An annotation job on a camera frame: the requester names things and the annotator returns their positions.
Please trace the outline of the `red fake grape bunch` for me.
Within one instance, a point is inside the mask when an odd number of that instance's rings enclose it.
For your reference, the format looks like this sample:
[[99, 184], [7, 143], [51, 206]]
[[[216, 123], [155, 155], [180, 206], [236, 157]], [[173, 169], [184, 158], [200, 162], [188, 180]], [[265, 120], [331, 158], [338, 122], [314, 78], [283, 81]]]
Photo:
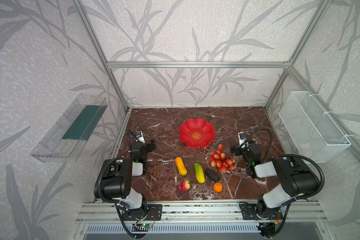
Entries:
[[212, 168], [217, 168], [220, 173], [229, 173], [236, 168], [236, 159], [229, 158], [222, 144], [218, 144], [217, 149], [210, 152], [209, 163]]

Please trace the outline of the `dark fake avocado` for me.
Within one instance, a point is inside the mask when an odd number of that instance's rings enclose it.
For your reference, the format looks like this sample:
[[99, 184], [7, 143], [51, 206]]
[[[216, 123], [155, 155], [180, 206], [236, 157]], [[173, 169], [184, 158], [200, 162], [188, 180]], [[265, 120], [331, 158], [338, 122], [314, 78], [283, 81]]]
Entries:
[[213, 170], [211, 169], [206, 169], [205, 173], [208, 177], [208, 179], [210, 179], [213, 182], [219, 182], [220, 181], [220, 176]]

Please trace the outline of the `yellow fake mango fruit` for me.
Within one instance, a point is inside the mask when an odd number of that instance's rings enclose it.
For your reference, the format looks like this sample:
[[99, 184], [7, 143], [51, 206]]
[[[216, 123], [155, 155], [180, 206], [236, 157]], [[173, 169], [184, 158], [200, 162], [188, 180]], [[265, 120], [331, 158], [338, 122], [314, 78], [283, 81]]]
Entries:
[[176, 164], [178, 172], [181, 176], [185, 176], [188, 173], [182, 158], [180, 158], [180, 157], [175, 158], [175, 164]]

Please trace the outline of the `small fake orange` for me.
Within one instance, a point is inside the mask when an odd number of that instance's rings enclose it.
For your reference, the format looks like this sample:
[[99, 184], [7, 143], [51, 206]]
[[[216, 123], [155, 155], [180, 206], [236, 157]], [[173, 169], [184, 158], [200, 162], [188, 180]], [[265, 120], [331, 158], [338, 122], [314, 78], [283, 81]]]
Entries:
[[221, 183], [215, 183], [213, 185], [213, 190], [217, 193], [221, 192], [223, 190], [223, 185]]

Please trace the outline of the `green yellow fake cucumber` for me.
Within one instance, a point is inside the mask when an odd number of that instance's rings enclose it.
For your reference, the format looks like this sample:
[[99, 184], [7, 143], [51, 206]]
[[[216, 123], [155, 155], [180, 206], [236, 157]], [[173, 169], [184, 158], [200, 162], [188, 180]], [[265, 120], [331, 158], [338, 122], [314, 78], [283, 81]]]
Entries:
[[201, 164], [199, 163], [194, 163], [194, 169], [195, 169], [195, 176], [197, 179], [197, 182], [200, 184], [204, 184], [205, 183], [205, 175], [204, 175], [204, 170]]

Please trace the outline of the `red green fake apple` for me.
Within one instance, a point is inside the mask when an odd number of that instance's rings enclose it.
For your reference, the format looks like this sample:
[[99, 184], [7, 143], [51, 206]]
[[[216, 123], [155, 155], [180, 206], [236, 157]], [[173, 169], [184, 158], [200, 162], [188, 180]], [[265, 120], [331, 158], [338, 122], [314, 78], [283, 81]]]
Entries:
[[188, 180], [185, 180], [185, 181], [180, 183], [179, 190], [182, 191], [182, 192], [183, 191], [188, 191], [188, 190], [191, 189], [191, 187], [192, 187], [192, 183], [190, 181], [188, 181]]

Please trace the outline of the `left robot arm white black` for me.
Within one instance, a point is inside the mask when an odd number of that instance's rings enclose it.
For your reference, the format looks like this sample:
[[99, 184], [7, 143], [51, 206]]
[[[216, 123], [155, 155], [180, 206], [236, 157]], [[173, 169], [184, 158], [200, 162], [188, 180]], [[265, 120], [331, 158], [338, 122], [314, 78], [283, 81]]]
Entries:
[[145, 215], [147, 200], [132, 188], [132, 178], [147, 173], [147, 155], [155, 149], [153, 140], [148, 144], [137, 141], [130, 145], [130, 157], [105, 160], [94, 186], [95, 198], [115, 204], [119, 211]]

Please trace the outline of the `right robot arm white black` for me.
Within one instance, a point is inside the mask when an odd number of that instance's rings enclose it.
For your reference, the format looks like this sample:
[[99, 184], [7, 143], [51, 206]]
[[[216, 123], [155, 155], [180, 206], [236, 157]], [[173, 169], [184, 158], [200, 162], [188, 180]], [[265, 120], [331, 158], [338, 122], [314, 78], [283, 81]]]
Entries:
[[242, 156], [246, 171], [253, 179], [277, 177], [279, 184], [258, 198], [256, 204], [239, 203], [243, 218], [269, 220], [281, 215], [281, 208], [310, 198], [324, 187], [325, 175], [313, 160], [295, 154], [286, 154], [261, 162], [261, 149], [254, 143], [243, 142], [231, 147], [231, 153]]

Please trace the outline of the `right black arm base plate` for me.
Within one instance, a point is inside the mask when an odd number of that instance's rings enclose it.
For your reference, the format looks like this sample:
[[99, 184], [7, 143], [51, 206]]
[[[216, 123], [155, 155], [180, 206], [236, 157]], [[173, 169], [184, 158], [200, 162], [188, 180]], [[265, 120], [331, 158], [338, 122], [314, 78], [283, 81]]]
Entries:
[[264, 220], [276, 222], [284, 218], [280, 208], [270, 209], [262, 203], [250, 204], [247, 202], [240, 202], [239, 208], [244, 220]]

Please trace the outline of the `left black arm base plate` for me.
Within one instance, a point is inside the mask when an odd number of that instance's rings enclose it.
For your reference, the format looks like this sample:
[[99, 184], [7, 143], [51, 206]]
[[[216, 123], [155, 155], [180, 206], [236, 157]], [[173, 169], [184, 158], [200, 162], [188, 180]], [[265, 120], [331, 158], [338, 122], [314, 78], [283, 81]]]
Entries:
[[124, 221], [137, 221], [140, 219], [148, 221], [160, 221], [163, 213], [163, 205], [148, 204], [139, 209], [128, 210], [122, 212]]

